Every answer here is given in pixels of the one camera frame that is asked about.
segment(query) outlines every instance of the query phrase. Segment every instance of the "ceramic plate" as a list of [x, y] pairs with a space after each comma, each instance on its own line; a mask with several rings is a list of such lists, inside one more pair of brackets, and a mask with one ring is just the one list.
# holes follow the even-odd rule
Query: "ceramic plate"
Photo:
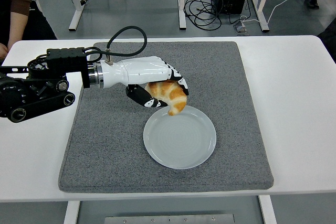
[[161, 165], [173, 169], [189, 169], [205, 162], [216, 145], [216, 130], [202, 111], [186, 106], [175, 116], [169, 107], [156, 111], [147, 121], [144, 145]]

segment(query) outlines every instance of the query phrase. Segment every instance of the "metal panel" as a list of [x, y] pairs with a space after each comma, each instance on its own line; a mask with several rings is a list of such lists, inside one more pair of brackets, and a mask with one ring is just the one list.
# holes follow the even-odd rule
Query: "metal panel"
[[233, 215], [106, 217], [104, 224], [234, 224]]

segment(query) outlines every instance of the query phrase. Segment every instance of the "white robotic hand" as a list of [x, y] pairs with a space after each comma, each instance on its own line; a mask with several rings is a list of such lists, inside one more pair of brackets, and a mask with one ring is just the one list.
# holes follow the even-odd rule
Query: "white robotic hand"
[[183, 76], [157, 56], [121, 60], [111, 65], [109, 62], [101, 61], [100, 65], [97, 65], [97, 71], [101, 88], [109, 88], [122, 83], [127, 86], [127, 96], [145, 107], [161, 107], [167, 104], [152, 97], [139, 84], [174, 80], [188, 95], [188, 86]]

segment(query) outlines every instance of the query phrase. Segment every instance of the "gray felt mat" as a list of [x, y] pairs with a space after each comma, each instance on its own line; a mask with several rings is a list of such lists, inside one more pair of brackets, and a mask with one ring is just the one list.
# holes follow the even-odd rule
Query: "gray felt mat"
[[[95, 46], [105, 49], [106, 44]], [[116, 43], [130, 53], [138, 43]], [[213, 122], [216, 148], [202, 165], [175, 170], [157, 163], [143, 144], [143, 129], [158, 109], [144, 108], [125, 86], [82, 93], [59, 175], [72, 193], [163, 193], [268, 189], [273, 176], [239, 50], [234, 42], [150, 42], [137, 57], [159, 56], [186, 79], [187, 105]]]

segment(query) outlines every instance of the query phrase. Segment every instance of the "robotic arm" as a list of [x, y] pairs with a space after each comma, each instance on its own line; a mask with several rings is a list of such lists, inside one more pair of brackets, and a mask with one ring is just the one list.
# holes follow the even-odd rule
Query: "robotic arm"
[[[124, 30], [131, 28], [142, 31], [137, 27], [126, 27]], [[144, 49], [145, 34], [144, 38], [144, 46], [130, 55], [136, 55]], [[93, 53], [99, 53], [100, 57], [88, 61], [87, 55]], [[100, 60], [102, 54], [107, 54], [108, 60]], [[121, 54], [103, 52], [94, 47], [48, 49], [45, 55], [29, 62], [26, 67], [0, 67], [0, 117], [17, 123], [72, 105], [75, 95], [68, 91], [66, 73], [69, 72], [81, 72], [84, 88], [96, 85], [109, 88], [122, 83], [127, 86], [127, 96], [145, 107], [167, 106], [139, 86], [147, 82], [175, 80], [188, 95], [184, 78], [161, 58], [151, 56], [113, 63], [110, 55]], [[22, 79], [7, 76], [10, 73], [27, 73], [28, 77]]]

